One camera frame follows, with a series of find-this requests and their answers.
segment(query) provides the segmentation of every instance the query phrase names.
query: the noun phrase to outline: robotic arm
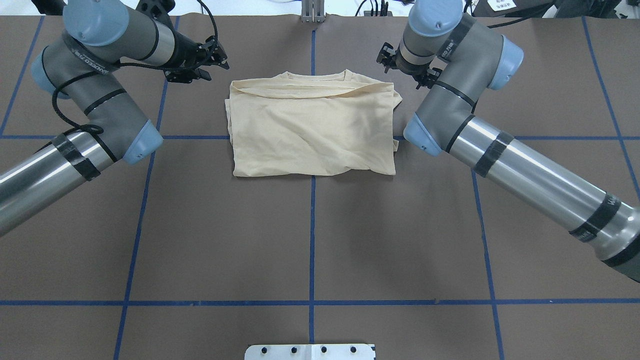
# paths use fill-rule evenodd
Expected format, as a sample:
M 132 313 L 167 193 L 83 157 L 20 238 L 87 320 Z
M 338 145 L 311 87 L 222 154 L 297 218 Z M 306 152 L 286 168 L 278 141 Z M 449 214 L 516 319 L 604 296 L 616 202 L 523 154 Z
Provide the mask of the robotic arm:
M 53 94 L 58 115 L 63 117 L 57 97 L 71 98 L 89 123 L 65 120 L 74 128 L 0 176 L 0 236 L 116 161 L 136 163 L 162 144 L 162 136 L 113 71 L 150 67 L 163 70 L 168 81 L 190 83 L 211 80 L 199 69 L 202 65 L 228 69 L 217 29 L 205 44 L 195 43 L 174 30 L 168 16 L 174 6 L 173 0 L 142 0 L 136 10 L 119 0 L 68 2 L 63 12 L 66 31 L 40 53 L 31 73 Z M 122 57 L 148 65 L 120 63 Z
M 439 57 L 447 66 L 432 69 Z M 591 245 L 606 265 L 640 282 L 639 208 L 620 201 L 473 114 L 485 88 L 502 88 L 522 50 L 463 14 L 459 0 L 416 0 L 397 50 L 378 62 L 431 90 L 404 129 L 426 153 L 442 150 Z

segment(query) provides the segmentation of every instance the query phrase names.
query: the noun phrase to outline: white bracket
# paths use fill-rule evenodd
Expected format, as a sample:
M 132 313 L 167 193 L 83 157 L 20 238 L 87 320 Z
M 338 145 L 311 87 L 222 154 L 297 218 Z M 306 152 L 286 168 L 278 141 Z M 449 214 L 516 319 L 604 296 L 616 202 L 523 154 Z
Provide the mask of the white bracket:
M 376 360 L 372 344 L 252 345 L 244 360 Z
M 302 0 L 302 22 L 324 22 L 324 0 Z

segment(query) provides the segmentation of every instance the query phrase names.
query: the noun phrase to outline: cream fabric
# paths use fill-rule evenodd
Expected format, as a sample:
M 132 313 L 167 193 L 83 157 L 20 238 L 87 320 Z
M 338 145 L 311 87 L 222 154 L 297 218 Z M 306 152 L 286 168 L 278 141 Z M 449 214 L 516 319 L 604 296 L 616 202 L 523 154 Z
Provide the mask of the cream fabric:
M 393 83 L 349 70 L 233 81 L 225 105 L 234 175 L 395 175 L 392 118 L 401 101 Z

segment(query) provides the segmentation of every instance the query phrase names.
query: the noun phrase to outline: light blue cap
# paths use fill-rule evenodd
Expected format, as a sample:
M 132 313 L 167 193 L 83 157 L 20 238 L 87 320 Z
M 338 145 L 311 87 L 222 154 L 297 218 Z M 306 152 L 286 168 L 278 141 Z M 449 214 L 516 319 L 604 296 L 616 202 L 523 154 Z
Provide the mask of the light blue cap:
M 162 135 L 158 133 L 151 121 L 147 120 L 147 123 L 142 127 L 142 130 L 140 130 L 122 158 L 133 165 L 156 151 L 162 145 L 162 141 Z
M 44 54 L 45 49 L 40 51 L 40 54 L 35 58 L 35 60 L 33 60 L 33 63 L 31 63 L 31 77 L 42 90 L 53 94 L 53 92 L 56 90 L 56 87 L 53 86 L 51 80 L 49 80 L 49 77 L 44 70 L 44 65 L 42 64 L 42 54 Z M 59 92 L 58 98 L 66 100 L 70 97 L 63 92 Z
M 69 0 L 62 16 L 67 32 L 89 46 L 113 43 L 129 25 L 129 11 L 120 0 Z
M 500 90 L 506 85 L 511 77 L 515 75 L 516 71 L 518 71 L 523 59 L 524 51 L 503 35 L 500 62 L 498 63 L 498 69 L 495 71 L 493 80 L 491 80 L 489 84 L 489 89 Z
M 424 37 L 439 37 L 462 19 L 460 0 L 416 0 L 409 12 L 409 26 Z
M 403 135 L 410 143 L 416 145 L 431 156 L 438 156 L 442 152 L 436 140 L 429 134 L 429 131 L 427 131 L 415 113 L 413 113 L 409 124 L 404 128 Z

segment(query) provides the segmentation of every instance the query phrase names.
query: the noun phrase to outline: gray tabletop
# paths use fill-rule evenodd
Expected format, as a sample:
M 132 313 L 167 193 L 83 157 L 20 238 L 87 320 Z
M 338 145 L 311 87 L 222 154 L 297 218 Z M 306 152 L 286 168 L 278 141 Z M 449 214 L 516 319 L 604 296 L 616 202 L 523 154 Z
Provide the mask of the gray tabletop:
M 195 40 L 211 33 L 207 17 L 174 20 Z M 0 239 L 0 357 L 231 360 L 249 344 L 355 341 L 378 359 L 640 357 L 640 284 L 446 154 L 402 141 L 396 176 L 232 175 L 223 100 L 235 79 L 349 69 L 392 81 L 401 135 L 428 90 L 375 58 L 406 18 L 217 21 L 231 69 L 211 69 L 211 82 L 116 73 L 163 146 Z M 67 127 L 28 71 L 61 19 L 0 17 L 0 28 L 4 171 Z M 476 113 L 637 204 L 640 21 L 500 30 L 525 61 Z

